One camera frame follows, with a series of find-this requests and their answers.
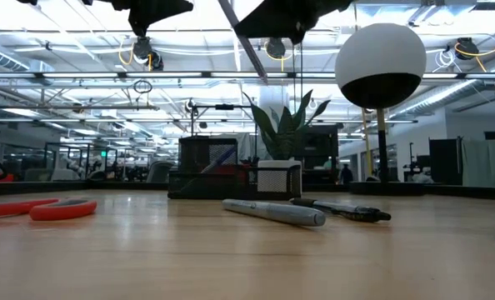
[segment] person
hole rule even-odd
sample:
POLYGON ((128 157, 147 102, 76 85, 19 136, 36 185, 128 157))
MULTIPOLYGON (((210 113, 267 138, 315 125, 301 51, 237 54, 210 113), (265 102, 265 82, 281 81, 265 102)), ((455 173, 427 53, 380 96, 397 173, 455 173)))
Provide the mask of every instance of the person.
POLYGON ((340 172, 340 183, 349 184, 352 181, 353 181, 353 173, 348 168, 348 164, 344 163, 344 168, 340 172))

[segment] ceiling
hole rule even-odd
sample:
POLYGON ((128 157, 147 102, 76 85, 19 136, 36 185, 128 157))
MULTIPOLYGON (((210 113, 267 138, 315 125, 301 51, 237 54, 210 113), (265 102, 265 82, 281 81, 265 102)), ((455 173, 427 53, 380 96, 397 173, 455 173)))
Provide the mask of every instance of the ceiling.
MULTIPOLYGON (((223 71, 254 72, 253 64, 238 42, 231 25, 221 9, 218 0, 192 0, 194 10, 170 17, 153 24, 148 29, 151 43, 164 61, 164 72, 223 71)), ((234 12, 242 20, 261 1, 231 0, 234 12)), ((437 7, 434 14, 417 22, 412 29, 419 35, 427 50, 427 72, 466 72, 477 70, 475 60, 454 59, 449 67, 441 67, 439 55, 447 46, 453 46, 460 37, 470 37, 482 53, 495 49, 495 11, 473 10, 475 1, 459 0, 447 6, 437 7)), ((40 0, 41 12, 30 5, 16 0, 0 0, 0 51, 18 61, 38 60, 47 63, 56 72, 146 72, 144 66, 131 58, 131 45, 135 40, 128 24, 128 11, 114 11, 111 4, 95 1, 85 6, 80 0, 40 0)), ((372 23, 408 24, 413 14, 420 9, 419 1, 358 1, 357 13, 351 6, 345 12, 332 12, 321 17, 317 26, 307 34, 294 54, 289 41, 287 57, 276 61, 265 52, 264 39, 252 39, 251 43, 258 59, 267 72, 333 72, 338 49, 355 32, 355 27, 372 23)), ((486 64, 495 58, 492 53, 482 60, 486 64)), ((0 67, 0 72, 8 72, 0 67)), ((212 80, 203 78, 151 79, 153 90, 140 96, 132 85, 135 80, 87 80, 88 88, 79 88, 80 82, 72 79, 58 79, 52 86, 43 87, 44 102, 47 105, 61 106, 81 103, 83 105, 112 106, 116 111, 87 110, 76 114, 70 110, 42 112, 51 118, 165 118, 183 119, 188 115, 185 105, 192 99, 199 105, 232 103, 248 105, 242 92, 256 97, 266 87, 260 81, 212 80), (154 109, 121 109, 116 106, 153 106, 154 109)), ((0 87, 22 94, 26 101, 4 95, 10 103, 32 105, 41 102, 42 90, 37 85, 30 88, 27 82, 1 80, 0 87)), ((290 105, 298 100, 300 92, 314 89, 313 97, 319 103, 330 99, 330 105, 320 118, 358 119, 361 109, 352 105, 338 90, 336 84, 326 82, 306 82, 303 87, 296 82, 273 81, 290 95, 290 105)), ((431 83, 423 84, 415 95, 432 88, 431 83)), ((238 118, 246 122, 209 123, 207 129, 197 129, 200 133, 252 132, 253 124, 248 121, 249 112, 233 111, 205 112, 204 118, 238 118)), ((165 138, 178 138, 189 123, 142 122, 140 129, 165 138)), ((98 124, 101 133, 112 133, 112 126, 98 124)))

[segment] white sphere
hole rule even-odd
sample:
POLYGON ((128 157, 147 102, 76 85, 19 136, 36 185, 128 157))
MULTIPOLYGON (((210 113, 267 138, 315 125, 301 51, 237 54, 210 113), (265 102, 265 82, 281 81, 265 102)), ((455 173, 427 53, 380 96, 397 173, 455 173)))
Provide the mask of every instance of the white sphere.
POLYGON ((335 75, 350 102, 363 108, 388 108, 416 90, 426 60, 422 40, 412 29, 377 23, 355 32, 344 43, 335 75))

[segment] white wall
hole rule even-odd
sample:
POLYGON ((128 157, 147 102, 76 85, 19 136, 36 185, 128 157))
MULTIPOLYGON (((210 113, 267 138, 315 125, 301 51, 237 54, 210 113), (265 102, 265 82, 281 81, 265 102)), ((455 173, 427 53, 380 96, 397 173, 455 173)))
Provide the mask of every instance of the white wall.
MULTIPOLYGON (((396 124, 388 130, 387 146, 393 144, 397 146, 397 176, 400 181, 404 179, 403 166, 410 163, 409 143, 414 143, 412 145, 412 155, 416 157, 417 155, 429 154, 429 138, 441 139, 448 137, 444 109, 437 110, 432 116, 417 117, 416 119, 418 123, 396 124)), ((379 147, 377 135, 370 135, 369 141, 370 149, 379 147)), ((351 142, 342 145, 338 149, 338 154, 339 157, 345 157, 365 151, 365 142, 351 142)))
POLYGON ((495 115, 447 114, 447 137, 464 137, 465 140, 485 139, 485 132, 495 132, 495 115))

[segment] wooden table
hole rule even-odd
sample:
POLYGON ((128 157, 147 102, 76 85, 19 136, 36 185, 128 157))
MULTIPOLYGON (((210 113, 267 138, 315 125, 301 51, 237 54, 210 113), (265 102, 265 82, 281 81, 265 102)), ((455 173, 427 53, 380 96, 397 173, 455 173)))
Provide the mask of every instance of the wooden table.
POLYGON ((0 201, 53 196, 97 199, 97 213, 0 218, 0 299, 495 300, 493 200, 308 194, 392 214, 316 228, 155 191, 0 201))

